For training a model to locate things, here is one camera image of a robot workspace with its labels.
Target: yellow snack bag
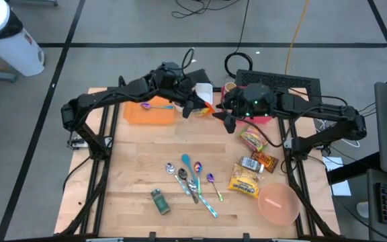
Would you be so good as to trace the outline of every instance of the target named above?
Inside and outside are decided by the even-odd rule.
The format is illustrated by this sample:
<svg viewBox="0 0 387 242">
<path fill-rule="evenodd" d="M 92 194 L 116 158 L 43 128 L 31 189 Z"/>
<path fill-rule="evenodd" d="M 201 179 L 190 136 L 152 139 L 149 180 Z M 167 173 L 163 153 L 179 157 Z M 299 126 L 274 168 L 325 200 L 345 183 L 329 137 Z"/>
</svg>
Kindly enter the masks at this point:
<svg viewBox="0 0 387 242">
<path fill-rule="evenodd" d="M 231 175 L 231 181 L 229 182 L 228 189 L 236 190 L 242 193 L 258 198 L 259 186 L 258 181 L 261 176 L 253 171 L 241 167 L 238 164 L 234 164 L 234 171 Z"/>
</svg>

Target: white label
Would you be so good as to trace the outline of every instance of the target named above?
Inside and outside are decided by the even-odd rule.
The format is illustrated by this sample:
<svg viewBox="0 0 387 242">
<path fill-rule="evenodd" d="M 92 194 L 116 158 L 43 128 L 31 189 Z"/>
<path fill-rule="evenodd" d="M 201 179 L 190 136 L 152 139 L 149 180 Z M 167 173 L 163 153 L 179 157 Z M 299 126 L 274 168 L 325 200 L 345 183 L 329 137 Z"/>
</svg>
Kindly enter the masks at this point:
<svg viewBox="0 0 387 242">
<path fill-rule="evenodd" d="M 247 157 L 243 157 L 243 160 L 241 161 L 241 166 L 250 168 L 254 171 L 256 170 L 257 164 L 258 162 L 256 160 Z"/>
</svg>

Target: white cable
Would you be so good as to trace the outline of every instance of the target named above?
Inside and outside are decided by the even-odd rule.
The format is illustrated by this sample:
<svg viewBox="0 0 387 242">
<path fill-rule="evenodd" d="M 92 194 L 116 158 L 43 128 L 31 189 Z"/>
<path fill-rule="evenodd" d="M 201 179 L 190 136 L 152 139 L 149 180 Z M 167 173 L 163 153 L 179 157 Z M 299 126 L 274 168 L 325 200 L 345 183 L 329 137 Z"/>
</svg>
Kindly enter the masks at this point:
<svg viewBox="0 0 387 242">
<path fill-rule="evenodd" d="M 327 126 L 327 121 L 326 121 L 326 120 L 320 120 L 320 119 L 316 119 L 316 120 L 318 120 L 318 121 L 321 123 L 320 127 L 319 127 L 319 128 L 316 128 L 316 131 L 317 131 L 317 132 L 321 132 L 321 131 L 323 131 L 324 129 L 328 128 L 328 126 Z M 344 143 L 350 145 L 350 146 L 353 147 L 353 148 L 360 148 L 360 146 L 361 146 L 361 143 L 359 143 L 358 140 L 355 140 L 356 145 L 350 143 L 348 140 L 345 140 L 344 138 L 342 138 L 341 140 L 342 140 Z"/>
</svg>

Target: gray floor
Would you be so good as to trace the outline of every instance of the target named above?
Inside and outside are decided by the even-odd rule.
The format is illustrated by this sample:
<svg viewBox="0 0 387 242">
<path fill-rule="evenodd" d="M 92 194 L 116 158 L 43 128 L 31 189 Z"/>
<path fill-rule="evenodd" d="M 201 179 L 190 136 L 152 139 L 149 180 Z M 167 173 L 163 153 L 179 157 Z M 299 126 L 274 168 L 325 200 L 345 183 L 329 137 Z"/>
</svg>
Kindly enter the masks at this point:
<svg viewBox="0 0 387 242">
<path fill-rule="evenodd" d="M 79 0 L 60 6 L 12 0 L 13 11 L 39 43 L 63 43 Z M 180 8 L 170 0 L 86 0 L 73 42 L 237 42 L 245 0 L 221 11 L 185 19 L 171 17 Z M 387 27 L 387 1 L 376 0 Z M 214 1 L 212 5 L 224 5 Z M 304 1 L 251 0 L 244 42 L 290 42 Z M 312 0 L 297 42 L 386 43 L 367 1 Z M 46 69 L 16 83 L 0 81 L 0 222 L 34 131 L 61 48 L 45 48 Z M 60 107 L 89 87 L 116 85 L 119 75 L 137 78 L 162 61 L 181 62 L 187 48 L 70 48 L 42 129 L 30 171 L 15 209 L 6 239 L 50 236 L 62 197 L 72 152 L 65 147 L 68 132 L 62 128 Z M 196 48 L 189 71 L 205 68 L 217 85 L 230 81 L 223 68 L 234 48 Z M 283 73 L 286 48 L 242 48 L 254 70 Z M 246 69 L 241 59 L 231 59 L 231 69 Z M 320 79 L 324 95 L 345 98 L 363 108 L 374 101 L 373 84 L 387 81 L 387 48 L 295 48 L 290 75 Z M 368 137 L 361 148 L 335 146 L 359 159 L 378 150 L 376 118 L 367 118 Z M 351 160 L 343 158 L 345 163 Z M 352 197 L 339 198 L 354 210 L 367 199 L 366 178 L 350 182 Z M 339 225 L 349 238 L 368 238 L 368 230 L 336 204 Z"/>
</svg>

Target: white bin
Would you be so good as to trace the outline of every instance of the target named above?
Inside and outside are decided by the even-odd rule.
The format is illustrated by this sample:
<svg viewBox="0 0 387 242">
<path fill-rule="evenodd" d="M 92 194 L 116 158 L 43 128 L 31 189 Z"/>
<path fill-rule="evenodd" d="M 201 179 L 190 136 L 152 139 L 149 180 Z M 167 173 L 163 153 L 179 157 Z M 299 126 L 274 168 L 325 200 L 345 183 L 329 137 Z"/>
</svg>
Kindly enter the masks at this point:
<svg viewBox="0 0 387 242">
<path fill-rule="evenodd" d="M 0 58 L 26 77 L 44 70 L 44 52 L 4 0 L 0 0 Z"/>
</svg>

